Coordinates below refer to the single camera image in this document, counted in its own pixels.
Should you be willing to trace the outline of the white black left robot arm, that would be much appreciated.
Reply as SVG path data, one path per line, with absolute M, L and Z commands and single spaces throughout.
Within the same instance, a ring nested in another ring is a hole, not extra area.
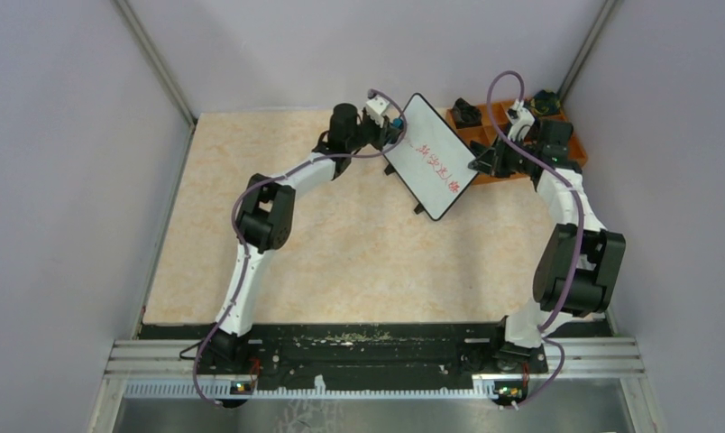
M 372 158 L 393 151 L 408 130 L 404 112 L 390 117 L 390 103 L 377 107 L 379 101 L 374 98 L 362 109 L 347 103 L 335 106 L 328 129 L 303 161 L 279 174 L 251 176 L 231 213 L 238 245 L 230 285 L 215 324 L 198 347 L 198 360 L 210 353 L 229 373 L 248 366 L 258 291 L 273 256 L 289 240 L 296 202 L 340 177 L 352 160 L 363 158 L 364 147 L 374 148 Z

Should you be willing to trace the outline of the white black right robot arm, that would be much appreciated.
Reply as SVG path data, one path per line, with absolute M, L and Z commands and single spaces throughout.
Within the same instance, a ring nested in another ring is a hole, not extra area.
M 509 146 L 498 138 L 472 141 L 472 170 L 493 178 L 523 174 L 555 225 L 533 277 L 532 299 L 499 325 L 503 337 L 488 347 L 493 368 L 510 372 L 535 358 L 544 337 L 572 318 L 601 313 L 610 304 L 626 250 L 624 235 L 595 216 L 583 187 L 583 170 L 569 155 L 574 128 L 544 119 L 530 143 Z

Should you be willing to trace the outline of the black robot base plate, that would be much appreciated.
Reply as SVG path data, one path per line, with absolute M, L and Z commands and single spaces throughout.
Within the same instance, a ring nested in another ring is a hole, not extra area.
M 227 393 L 464 391 L 480 374 L 507 375 L 521 385 L 554 371 L 555 350 L 513 349 L 498 323 L 261 324 L 245 339 L 214 336 L 195 375 L 217 399 Z M 213 391 L 217 376 L 228 391 Z

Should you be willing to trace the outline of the white whiteboard black frame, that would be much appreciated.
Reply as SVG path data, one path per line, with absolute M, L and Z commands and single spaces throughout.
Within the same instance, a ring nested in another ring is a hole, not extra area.
M 478 176 L 473 153 L 420 93 L 404 107 L 402 140 L 385 155 L 424 213 L 441 220 Z

